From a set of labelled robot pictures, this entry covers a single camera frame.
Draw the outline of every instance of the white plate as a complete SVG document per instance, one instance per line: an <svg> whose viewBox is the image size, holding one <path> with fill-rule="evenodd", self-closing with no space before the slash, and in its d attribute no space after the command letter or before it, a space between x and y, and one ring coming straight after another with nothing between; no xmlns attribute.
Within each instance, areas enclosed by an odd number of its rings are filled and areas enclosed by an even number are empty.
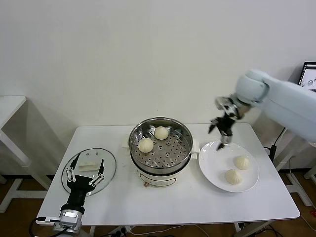
<svg viewBox="0 0 316 237"><path fill-rule="evenodd" d="M198 163L204 176L216 187L228 192L240 193L253 188L259 179L259 167L255 158L243 147L231 143L216 151L220 141L209 142L202 147ZM234 165L234 158L246 156L250 160L250 168L240 170ZM242 182L232 185L225 179L227 170L236 169L242 175Z"/></svg>

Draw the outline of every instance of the pot handle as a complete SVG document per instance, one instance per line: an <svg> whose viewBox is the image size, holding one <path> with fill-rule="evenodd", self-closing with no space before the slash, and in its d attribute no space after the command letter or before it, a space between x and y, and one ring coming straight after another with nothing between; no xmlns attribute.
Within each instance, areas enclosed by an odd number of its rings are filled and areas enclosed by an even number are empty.
<svg viewBox="0 0 316 237"><path fill-rule="evenodd" d="M191 150L191 159L197 159L199 154L199 142L196 138L193 138L193 146Z"/></svg>

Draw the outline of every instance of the table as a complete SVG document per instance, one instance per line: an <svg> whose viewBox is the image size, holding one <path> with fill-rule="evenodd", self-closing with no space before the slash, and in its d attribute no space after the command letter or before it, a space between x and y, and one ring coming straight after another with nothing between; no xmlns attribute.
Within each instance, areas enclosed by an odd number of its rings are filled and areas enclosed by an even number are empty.
<svg viewBox="0 0 316 237"><path fill-rule="evenodd" d="M0 96L0 141L2 141L14 154L15 161L32 175L44 188L48 189L51 180L35 169L35 164L14 144L2 131L3 126L26 101L25 96ZM16 179L0 204L0 213L4 213L13 198L44 198L47 191L18 191L23 179ZM0 183L5 183L0 175Z"/></svg>
<svg viewBox="0 0 316 237"><path fill-rule="evenodd" d="M309 145L311 145L312 147L316 148L316 143L314 142L309 142ZM314 184L316 185L316 165L313 166L310 171L308 171L306 174L304 174L304 178L305 179L311 179Z"/></svg>
<svg viewBox="0 0 316 237"><path fill-rule="evenodd" d="M198 160L192 159L177 176L174 185L165 188L144 187L135 165L122 143L134 126L78 127L66 150L39 210L40 216L59 216L68 193L61 175L68 160L76 153L93 147L111 151L117 160L112 182L85 200L82 224L104 225L180 225L257 222L236 233L247 236L273 220L300 216L275 167L247 123L233 127L233 142L245 147L257 160L260 176L257 185L244 193L229 193L213 186L202 174ZM207 134L208 124L187 125L201 147L218 140L220 134Z"/></svg>

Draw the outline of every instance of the tabletop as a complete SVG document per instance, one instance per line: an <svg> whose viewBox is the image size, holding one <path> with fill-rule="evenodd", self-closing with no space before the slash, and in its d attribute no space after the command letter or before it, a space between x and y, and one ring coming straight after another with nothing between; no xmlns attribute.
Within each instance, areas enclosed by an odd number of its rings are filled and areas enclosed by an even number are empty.
<svg viewBox="0 0 316 237"><path fill-rule="evenodd" d="M85 200L82 224L164 225L253 222L297 218L300 215L259 139L247 123L233 126L233 142L247 149L257 160L257 185L243 193L229 193L212 185L202 174L198 160L191 159L177 176L177 182L164 188L144 187L131 157L122 147L134 126L78 127L59 165L39 210L38 217L59 216L68 193L61 175L69 159L92 147L111 151L117 170L111 183ZM187 125L200 147L218 140L220 134L207 134L208 124Z"/></svg>
<svg viewBox="0 0 316 237"><path fill-rule="evenodd" d="M25 96L0 96L0 129L26 101Z"/></svg>

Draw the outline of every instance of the cable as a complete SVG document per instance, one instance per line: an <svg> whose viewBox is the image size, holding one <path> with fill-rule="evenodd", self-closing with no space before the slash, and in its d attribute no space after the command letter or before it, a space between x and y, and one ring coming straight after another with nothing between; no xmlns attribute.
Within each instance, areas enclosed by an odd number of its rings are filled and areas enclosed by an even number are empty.
<svg viewBox="0 0 316 237"><path fill-rule="evenodd" d="M35 218L33 221L31 221L30 225L29 225L29 234L31 237L36 237L36 235L33 233L32 231L32 227L33 227L33 224L35 223L36 224L36 221L45 221L45 217L38 217L38 218ZM64 233L69 227L66 227L65 229L63 229L62 231L52 235L52 236L48 236L48 237L57 237L59 235L61 235L62 233Z"/></svg>
<svg viewBox="0 0 316 237"><path fill-rule="evenodd" d="M198 226L198 225L194 225L194 226L198 227L201 231L204 232L204 234L205 234L207 237L209 237L209 235L207 234L207 232L206 232L205 230L203 230L200 226Z"/></svg>
<svg viewBox="0 0 316 237"><path fill-rule="evenodd" d="M125 237L127 237L127 235L126 235L126 228L125 227L122 227L121 229L120 229L120 231L122 232L122 234L125 236Z"/></svg>
<svg viewBox="0 0 316 237"><path fill-rule="evenodd" d="M285 134L285 132L287 131L287 128L283 128L280 135L277 137L277 139L275 140L275 142L271 145L271 147L264 147L266 149L268 149L270 151L269 153L269 158L270 160L273 162L276 156L276 152L277 152L277 146L276 143L279 139L282 139L283 135Z"/></svg>
<svg viewBox="0 0 316 237"><path fill-rule="evenodd" d="M284 128L282 129L282 132L280 133L280 135L277 137L276 141L273 143L273 145L276 145L278 139L280 138L280 136L283 134L283 132L284 132L285 130L286 130L286 128L284 127Z"/></svg>
<svg viewBox="0 0 316 237"><path fill-rule="evenodd" d="M276 230L272 227L272 225L269 225L269 226L270 226L270 228L274 231L276 237L277 237L277 235L283 237L283 235L281 235L280 232L276 231Z"/></svg>
<svg viewBox="0 0 316 237"><path fill-rule="evenodd" d="M291 170L291 160L292 160L292 158L293 157L291 157L290 160L288 161L288 168L290 170L290 175L292 175L292 170ZM295 183L297 183L304 190L304 188L302 187L302 185L299 182L296 182L295 179L294 179L294 181L295 181ZM314 206L314 204L313 204L312 200L310 199L310 197L308 196L308 194L306 192L305 192L305 194L306 194L307 198L310 200L313 208L316 210L316 207ZM314 229L302 215L301 215L301 217L306 222L306 224L311 228L311 230L316 231L316 229Z"/></svg>
<svg viewBox="0 0 316 237"><path fill-rule="evenodd" d="M135 234L135 233L133 233L132 231L130 231L130 233L131 233L132 235L135 235L135 236L142 236L142 235L148 235L148 234L153 234L153 233L165 232L165 231L168 231L168 230L171 230L171 229L180 228L180 227L182 227L182 226L185 226L185 225L174 226L174 227L171 227L171 228L166 229L166 230L163 230L163 231L153 231L153 232L142 233L142 234Z"/></svg>
<svg viewBox="0 0 316 237"><path fill-rule="evenodd" d="M179 228L179 227L182 227L182 226L185 226L185 225L181 225L181 226L174 226L174 227L171 227L169 229L166 229L166 230L163 230L163 231L153 231L153 232L148 232L148 233L142 233L142 234L135 234L133 233L132 231L130 231L130 233L132 235L135 235L135 236L142 236L142 235L148 235L148 234L153 234L153 233L160 233L160 232L165 232L165 231L168 231L168 230L171 230L171 229L175 229L175 228ZM210 237L207 232L205 230L203 230L200 226L198 225L194 225L196 227L198 227L200 230L202 230L204 232L204 234L207 236L207 237Z"/></svg>

